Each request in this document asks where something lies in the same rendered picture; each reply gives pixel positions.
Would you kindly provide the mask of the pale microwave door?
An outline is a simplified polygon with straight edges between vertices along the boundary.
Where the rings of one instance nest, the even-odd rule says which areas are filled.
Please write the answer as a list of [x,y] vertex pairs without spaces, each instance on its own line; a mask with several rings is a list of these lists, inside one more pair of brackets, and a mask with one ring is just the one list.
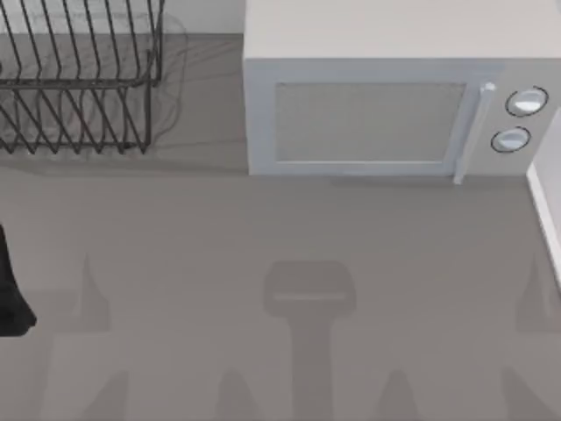
[[249,170],[450,176],[501,71],[468,59],[245,59]]

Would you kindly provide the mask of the pale microwave oven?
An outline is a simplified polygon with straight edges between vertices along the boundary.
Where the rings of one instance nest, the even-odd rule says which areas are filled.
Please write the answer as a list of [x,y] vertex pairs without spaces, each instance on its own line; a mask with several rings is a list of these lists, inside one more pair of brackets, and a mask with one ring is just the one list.
[[[561,0],[246,0],[245,59],[468,59],[496,61],[490,110],[471,176],[525,176],[561,111]],[[549,102],[516,118],[505,102],[541,87]],[[530,142],[496,153],[497,132],[524,127]]]

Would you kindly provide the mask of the large round microwave knob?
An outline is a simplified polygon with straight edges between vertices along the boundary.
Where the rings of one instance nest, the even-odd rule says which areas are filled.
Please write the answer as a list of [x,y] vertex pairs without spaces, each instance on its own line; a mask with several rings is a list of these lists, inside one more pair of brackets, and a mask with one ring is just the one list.
[[541,87],[534,86],[513,92],[505,102],[505,108],[509,115],[525,118],[540,112],[548,102],[549,93]]

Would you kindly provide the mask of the small round microwave knob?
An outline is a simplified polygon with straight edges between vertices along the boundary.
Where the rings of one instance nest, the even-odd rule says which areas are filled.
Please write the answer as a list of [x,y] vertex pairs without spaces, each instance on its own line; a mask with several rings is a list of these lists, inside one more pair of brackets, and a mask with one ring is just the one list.
[[522,150],[531,140],[531,133],[524,127],[514,127],[497,132],[490,145],[496,153],[515,153]]

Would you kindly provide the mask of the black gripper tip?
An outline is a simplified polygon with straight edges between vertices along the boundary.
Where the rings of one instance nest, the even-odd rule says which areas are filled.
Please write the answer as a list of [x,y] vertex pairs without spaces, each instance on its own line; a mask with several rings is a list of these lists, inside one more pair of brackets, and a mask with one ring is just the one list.
[[23,337],[36,324],[37,317],[16,282],[4,227],[0,224],[0,338]]

